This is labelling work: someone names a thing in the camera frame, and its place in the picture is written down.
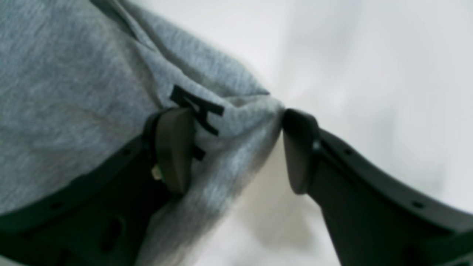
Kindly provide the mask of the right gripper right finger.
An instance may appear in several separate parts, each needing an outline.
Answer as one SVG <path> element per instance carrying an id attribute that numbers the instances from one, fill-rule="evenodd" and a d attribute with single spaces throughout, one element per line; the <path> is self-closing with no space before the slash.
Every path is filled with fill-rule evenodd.
<path id="1" fill-rule="evenodd" d="M 283 141 L 291 189 L 320 207 L 343 266 L 471 266 L 472 215 L 418 192 L 286 109 Z"/>

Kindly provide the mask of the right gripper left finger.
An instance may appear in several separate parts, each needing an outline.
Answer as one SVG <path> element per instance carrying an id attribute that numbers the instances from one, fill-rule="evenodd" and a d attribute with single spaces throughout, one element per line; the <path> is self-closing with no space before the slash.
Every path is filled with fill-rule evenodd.
<path id="1" fill-rule="evenodd" d="M 190 186 L 189 108 L 149 116 L 99 167 L 1 216 L 1 255 L 27 266 L 132 266 L 153 214 Z"/>

